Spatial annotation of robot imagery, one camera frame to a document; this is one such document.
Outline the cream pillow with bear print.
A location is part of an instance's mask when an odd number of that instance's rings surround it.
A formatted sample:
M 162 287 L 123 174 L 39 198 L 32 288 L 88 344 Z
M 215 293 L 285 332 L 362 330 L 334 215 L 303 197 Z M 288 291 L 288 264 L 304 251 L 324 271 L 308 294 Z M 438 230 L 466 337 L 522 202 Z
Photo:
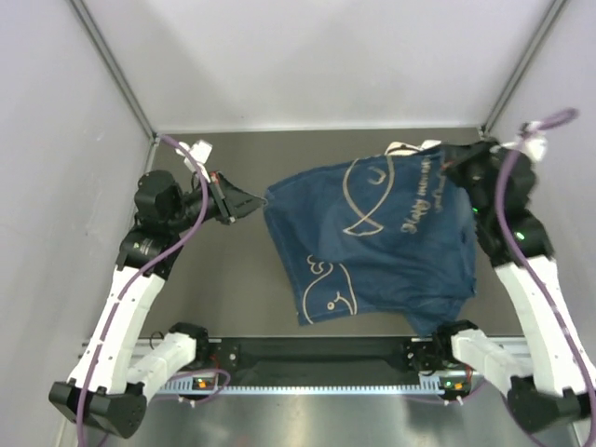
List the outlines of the cream pillow with bear print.
M 423 152 L 419 149 L 419 145 L 409 144 L 406 142 L 392 142 L 385 150 L 386 156 L 411 156 Z

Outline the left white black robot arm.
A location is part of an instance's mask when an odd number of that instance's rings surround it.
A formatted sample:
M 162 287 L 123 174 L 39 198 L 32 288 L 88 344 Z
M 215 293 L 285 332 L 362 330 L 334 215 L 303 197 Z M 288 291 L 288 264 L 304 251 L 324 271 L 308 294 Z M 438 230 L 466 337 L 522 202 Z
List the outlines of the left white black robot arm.
M 173 378 L 212 360 L 208 332 L 179 322 L 139 361 L 132 356 L 148 313 L 169 279 L 183 246 L 206 221 L 233 224 L 265 201 L 229 182 L 220 171 L 199 177 L 184 192 L 166 170 L 138 181 L 134 225 L 122 240 L 111 289 L 88 346 L 48 399 L 77 428 L 98 429 L 121 439 L 140 427 L 149 402 Z

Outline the dark blue embroidered pillowcase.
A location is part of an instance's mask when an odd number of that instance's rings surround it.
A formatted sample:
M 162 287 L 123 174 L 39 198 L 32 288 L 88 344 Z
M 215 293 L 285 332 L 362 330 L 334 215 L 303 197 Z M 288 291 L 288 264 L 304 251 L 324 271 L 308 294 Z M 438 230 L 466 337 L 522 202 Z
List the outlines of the dark blue embroidered pillowcase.
M 299 172 L 270 185 L 264 220 L 298 321 L 399 313 L 420 335 L 451 322 L 476 293 L 467 193 L 433 147 Z

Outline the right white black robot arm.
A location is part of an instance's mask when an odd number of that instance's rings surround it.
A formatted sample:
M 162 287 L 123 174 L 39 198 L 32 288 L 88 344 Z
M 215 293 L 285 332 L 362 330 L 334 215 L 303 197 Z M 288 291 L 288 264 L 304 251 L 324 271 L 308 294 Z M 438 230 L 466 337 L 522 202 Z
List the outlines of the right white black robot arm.
M 513 303 L 528 359 L 516 359 L 475 324 L 460 320 L 433 333 L 437 362 L 480 373 L 528 433 L 595 419 L 595 367 L 579 340 L 558 280 L 544 225 L 528 209 L 535 164 L 547 145 L 476 142 L 441 146 L 441 169 L 471 202 L 476 236 Z

